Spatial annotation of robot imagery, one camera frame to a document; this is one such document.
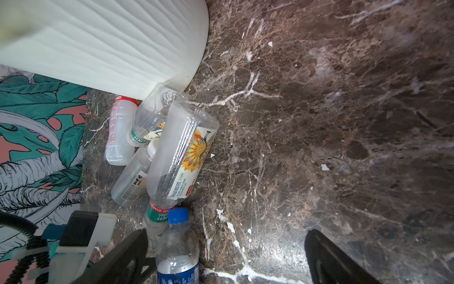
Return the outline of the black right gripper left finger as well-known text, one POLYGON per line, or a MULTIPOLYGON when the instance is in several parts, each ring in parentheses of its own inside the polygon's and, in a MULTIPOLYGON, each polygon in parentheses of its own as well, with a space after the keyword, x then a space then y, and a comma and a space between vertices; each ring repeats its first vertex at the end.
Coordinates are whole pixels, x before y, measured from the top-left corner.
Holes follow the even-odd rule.
POLYGON ((143 284, 156 271, 156 259, 147 257, 147 251, 146 230, 136 230, 73 282, 75 284, 143 284))

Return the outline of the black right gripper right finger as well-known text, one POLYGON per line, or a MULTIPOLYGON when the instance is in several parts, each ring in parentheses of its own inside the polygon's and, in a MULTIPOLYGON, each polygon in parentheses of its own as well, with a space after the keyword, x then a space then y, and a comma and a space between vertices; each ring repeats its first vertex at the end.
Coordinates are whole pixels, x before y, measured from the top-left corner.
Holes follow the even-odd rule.
POLYGON ((309 230, 305 252, 314 284, 379 284, 319 230, 309 230))

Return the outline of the small clear bottle blue cap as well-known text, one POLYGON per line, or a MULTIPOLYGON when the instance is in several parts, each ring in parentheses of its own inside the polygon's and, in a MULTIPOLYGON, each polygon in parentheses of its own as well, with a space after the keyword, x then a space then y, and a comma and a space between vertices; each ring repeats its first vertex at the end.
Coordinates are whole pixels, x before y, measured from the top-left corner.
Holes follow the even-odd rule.
POLYGON ((158 284, 198 284, 200 247, 187 208, 171 209, 156 250, 158 284))

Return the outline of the clear bottle sunflower label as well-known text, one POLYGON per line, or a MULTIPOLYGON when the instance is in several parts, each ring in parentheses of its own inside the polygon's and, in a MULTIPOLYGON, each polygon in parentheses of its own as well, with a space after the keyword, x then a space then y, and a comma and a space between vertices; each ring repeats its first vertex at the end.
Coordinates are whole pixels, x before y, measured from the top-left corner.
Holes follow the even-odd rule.
POLYGON ((169 211, 193 191, 218 129, 219 121, 206 111, 171 104, 146 179, 149 202, 142 226, 149 236, 166 229, 169 211))

